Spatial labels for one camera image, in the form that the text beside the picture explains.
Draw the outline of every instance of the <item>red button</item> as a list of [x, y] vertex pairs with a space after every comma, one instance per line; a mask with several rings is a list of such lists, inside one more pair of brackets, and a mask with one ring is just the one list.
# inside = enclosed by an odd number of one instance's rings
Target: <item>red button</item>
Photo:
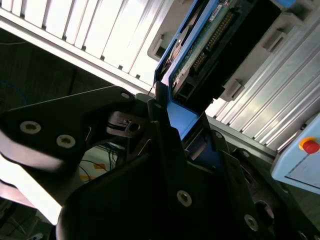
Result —
[[302, 145], [302, 148], [305, 150], [307, 154], [315, 154], [319, 151], [320, 144], [313, 140], [309, 140]]

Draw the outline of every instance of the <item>blue metal frame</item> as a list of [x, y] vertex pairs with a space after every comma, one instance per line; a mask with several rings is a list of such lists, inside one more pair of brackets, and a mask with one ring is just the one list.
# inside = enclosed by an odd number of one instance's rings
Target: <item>blue metal frame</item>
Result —
[[[154, 74], [154, 82], [156, 82], [157, 72], [159, 72], [160, 66], [163, 65], [164, 61], [168, 58], [169, 54], [171, 53], [171, 49], [173, 45], [176, 43], [176, 40], [183, 30], [184, 25], [186, 24], [189, 16], [191, 15], [193, 9], [195, 8], [197, 2], [199, 0], [195, 0], [188, 13], [186, 14], [182, 24], [180, 25], [178, 31], [174, 35], [172, 41], [170, 42], [169, 46], [167, 47], [166, 51], [164, 52], [159, 65], [157, 66]], [[295, 3], [296, 0], [276, 0], [280, 4], [285, 7], [290, 7], [292, 4]], [[178, 102], [175, 102], [172, 96], [172, 78], [174, 73], [177, 71], [180, 63], [184, 59], [185, 55], [188, 53], [189, 49], [191, 48], [192, 44], [196, 40], [198, 34], [200, 33], [201, 29], [207, 22], [208, 18], [216, 8], [219, 0], [209, 0], [208, 4], [206, 5], [205, 9], [201, 13], [198, 21], [194, 25], [191, 33], [189, 34], [188, 38], [186, 39], [183, 47], [181, 48], [178, 56], [175, 58], [173, 63], [171, 64], [169, 70], [165, 73], [161, 82], [168, 86], [169, 94], [168, 94], [168, 105], [167, 105], [167, 112], [169, 115], [169, 120], [171, 126], [176, 128], [179, 131], [181, 139], [183, 139], [187, 133], [191, 130], [191, 128], [196, 124], [199, 119], [199, 115], [192, 111], [191, 109], [186, 108], [185, 106], [181, 105]]]

